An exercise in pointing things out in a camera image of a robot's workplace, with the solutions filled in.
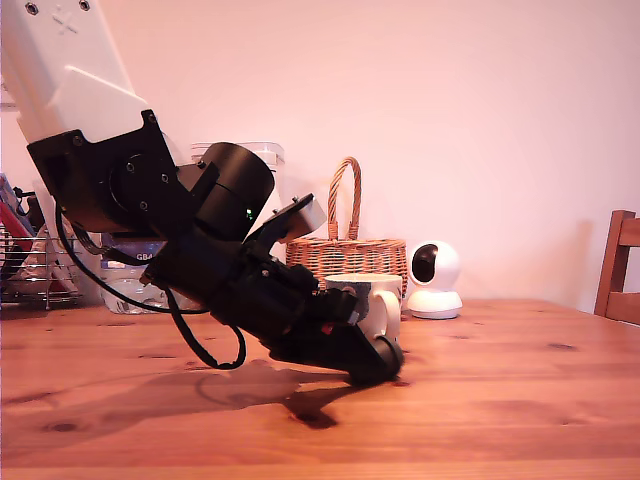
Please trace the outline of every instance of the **wooden chair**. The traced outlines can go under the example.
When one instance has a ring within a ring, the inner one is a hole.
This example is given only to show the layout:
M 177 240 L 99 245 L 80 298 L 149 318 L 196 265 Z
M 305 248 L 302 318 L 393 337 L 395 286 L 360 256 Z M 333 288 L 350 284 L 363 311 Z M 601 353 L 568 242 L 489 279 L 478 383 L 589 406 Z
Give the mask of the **wooden chair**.
M 602 263 L 594 313 L 640 324 L 640 293 L 622 293 L 631 247 L 640 247 L 640 218 L 635 212 L 615 210 Z

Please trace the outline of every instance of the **wooden table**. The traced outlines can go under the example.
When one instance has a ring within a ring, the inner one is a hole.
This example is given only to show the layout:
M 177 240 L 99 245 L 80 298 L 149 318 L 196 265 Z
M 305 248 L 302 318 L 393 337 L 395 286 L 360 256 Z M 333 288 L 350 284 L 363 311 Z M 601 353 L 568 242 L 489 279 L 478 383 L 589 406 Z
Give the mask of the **wooden table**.
M 251 337 L 215 372 L 168 315 L 2 314 L 6 480 L 640 478 L 640 329 L 549 303 L 407 319 L 400 378 L 367 390 Z

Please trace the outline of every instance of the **screw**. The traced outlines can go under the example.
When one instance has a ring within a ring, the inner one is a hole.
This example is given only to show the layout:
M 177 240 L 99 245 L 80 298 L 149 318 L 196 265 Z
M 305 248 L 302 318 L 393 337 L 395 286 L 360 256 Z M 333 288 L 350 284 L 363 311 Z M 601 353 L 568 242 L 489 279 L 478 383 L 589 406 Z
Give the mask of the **screw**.
M 27 12 L 29 12 L 31 15 L 37 15 L 39 11 L 38 6 L 35 3 L 31 3 L 31 2 L 27 2 L 24 8 L 26 8 Z

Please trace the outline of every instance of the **security camera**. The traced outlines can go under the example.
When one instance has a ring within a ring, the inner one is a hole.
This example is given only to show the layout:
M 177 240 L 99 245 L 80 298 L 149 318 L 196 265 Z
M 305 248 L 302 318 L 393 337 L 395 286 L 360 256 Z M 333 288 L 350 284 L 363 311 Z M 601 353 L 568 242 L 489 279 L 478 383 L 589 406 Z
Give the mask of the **security camera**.
M 409 276 L 416 284 L 407 307 L 415 317 L 443 320 L 455 318 L 462 301 L 453 289 L 460 275 L 460 259 L 451 245 L 422 242 L 409 257 Z

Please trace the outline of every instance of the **camera lens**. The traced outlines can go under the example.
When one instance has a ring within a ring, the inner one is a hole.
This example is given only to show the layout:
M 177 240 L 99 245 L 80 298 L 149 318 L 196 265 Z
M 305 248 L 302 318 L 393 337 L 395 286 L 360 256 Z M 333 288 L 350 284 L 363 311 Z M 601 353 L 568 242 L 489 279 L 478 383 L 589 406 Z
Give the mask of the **camera lens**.
M 419 282 L 430 282 L 436 274 L 436 256 L 438 247 L 432 243 L 423 245 L 416 250 L 411 262 L 411 271 L 413 276 Z

